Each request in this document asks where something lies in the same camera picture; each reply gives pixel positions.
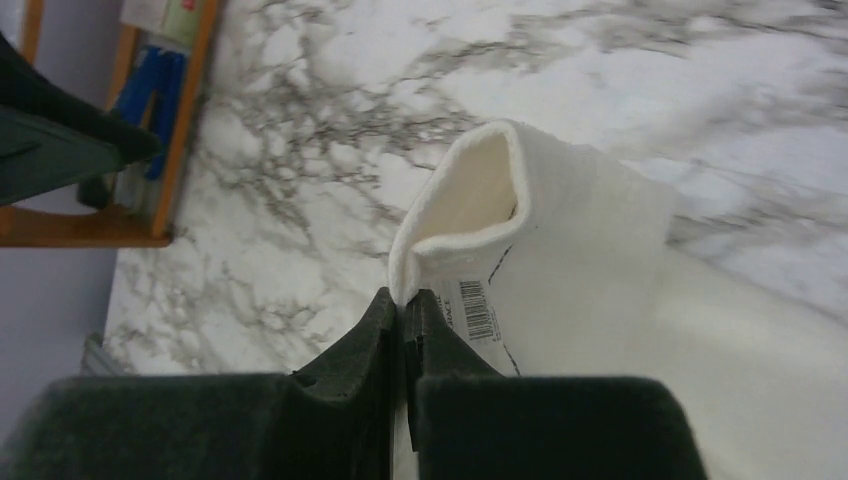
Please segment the cream white towel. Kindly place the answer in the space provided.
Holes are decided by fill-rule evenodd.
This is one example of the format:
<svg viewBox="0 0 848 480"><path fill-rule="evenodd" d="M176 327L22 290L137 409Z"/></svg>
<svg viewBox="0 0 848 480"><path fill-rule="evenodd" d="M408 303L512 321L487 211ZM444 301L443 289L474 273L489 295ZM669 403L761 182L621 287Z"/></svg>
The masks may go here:
<svg viewBox="0 0 848 480"><path fill-rule="evenodd" d="M388 262L504 374L638 375L681 401L715 479L847 475L847 331L666 246L674 191L510 120L447 150Z"/></svg>

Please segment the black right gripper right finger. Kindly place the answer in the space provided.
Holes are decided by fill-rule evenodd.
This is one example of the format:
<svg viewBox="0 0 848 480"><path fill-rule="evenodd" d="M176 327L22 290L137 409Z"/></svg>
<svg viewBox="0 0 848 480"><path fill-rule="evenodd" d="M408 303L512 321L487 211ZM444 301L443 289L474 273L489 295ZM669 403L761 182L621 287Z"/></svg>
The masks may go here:
<svg viewBox="0 0 848 480"><path fill-rule="evenodd" d="M507 377L420 291L402 314L422 479L703 479L683 408L639 377Z"/></svg>

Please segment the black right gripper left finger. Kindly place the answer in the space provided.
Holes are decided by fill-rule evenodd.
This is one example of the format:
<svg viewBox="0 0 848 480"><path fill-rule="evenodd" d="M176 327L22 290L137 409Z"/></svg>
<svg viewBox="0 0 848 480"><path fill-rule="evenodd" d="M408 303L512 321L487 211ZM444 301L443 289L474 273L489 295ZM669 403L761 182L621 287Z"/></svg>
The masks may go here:
<svg viewBox="0 0 848 480"><path fill-rule="evenodd" d="M1 447L5 479L387 479L395 307L289 374L72 377Z"/></svg>

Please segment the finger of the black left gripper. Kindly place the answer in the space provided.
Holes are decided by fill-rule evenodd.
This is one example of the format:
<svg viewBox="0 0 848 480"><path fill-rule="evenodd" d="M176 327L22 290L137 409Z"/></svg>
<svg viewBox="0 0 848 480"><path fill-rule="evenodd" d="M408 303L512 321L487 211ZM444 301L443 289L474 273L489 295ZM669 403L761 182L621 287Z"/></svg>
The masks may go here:
<svg viewBox="0 0 848 480"><path fill-rule="evenodd" d="M151 132L64 91L1 39L1 204L41 195L161 152Z"/></svg>

